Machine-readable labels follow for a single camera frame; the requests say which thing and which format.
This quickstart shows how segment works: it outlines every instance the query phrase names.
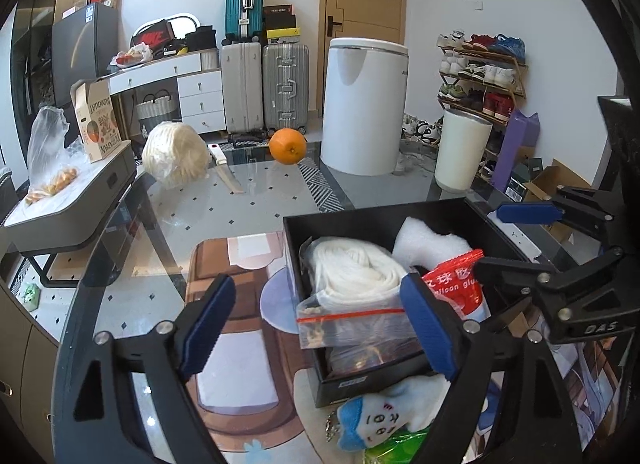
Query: white cylindrical container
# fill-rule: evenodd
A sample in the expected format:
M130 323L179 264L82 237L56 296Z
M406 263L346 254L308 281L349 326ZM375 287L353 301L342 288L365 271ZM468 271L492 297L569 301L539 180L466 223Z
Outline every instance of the white cylindrical container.
M492 124L461 110L446 110L436 162L438 186L452 193L471 188Z
M334 38L324 93L321 158L353 175L396 168L409 50L368 38Z

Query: white yarn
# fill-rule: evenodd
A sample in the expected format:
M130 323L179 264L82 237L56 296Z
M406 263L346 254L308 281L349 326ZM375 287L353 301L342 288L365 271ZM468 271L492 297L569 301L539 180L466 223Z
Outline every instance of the white yarn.
M376 308L398 296L406 275L382 248L351 238L319 241L310 262L316 300L329 312Z
M210 162L207 145L183 123L158 124L142 151L145 171L169 188L205 178Z

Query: blue plush toy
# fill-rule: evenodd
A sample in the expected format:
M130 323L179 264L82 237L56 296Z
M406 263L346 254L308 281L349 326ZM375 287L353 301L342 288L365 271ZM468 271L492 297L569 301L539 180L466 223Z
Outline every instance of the blue plush toy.
M433 422L450 383L441 374L414 376L383 390L345 402L337 411L338 447L361 451L383 443L399 428L424 430Z

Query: red sneaker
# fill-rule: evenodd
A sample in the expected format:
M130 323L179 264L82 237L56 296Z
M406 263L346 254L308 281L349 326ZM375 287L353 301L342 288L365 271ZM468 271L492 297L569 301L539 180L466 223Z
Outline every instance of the red sneaker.
M482 113L486 116L493 117L495 115L495 109L498 106L498 100L494 97L495 94L487 92L484 96L484 105L482 105Z
M496 96L499 98L499 101L495 107L494 115L497 119L508 121L514 109L513 100L507 96L500 96L498 94L496 94Z
M468 49L478 49L488 51L489 46L495 43L495 36L491 37L487 34L472 34L471 40L465 41L462 46Z

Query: white suitcase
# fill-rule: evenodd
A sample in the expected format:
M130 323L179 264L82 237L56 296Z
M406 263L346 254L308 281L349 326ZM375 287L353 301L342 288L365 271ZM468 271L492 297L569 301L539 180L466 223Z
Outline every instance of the white suitcase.
M225 45L220 56L226 130L242 134L263 129L262 47L259 43Z

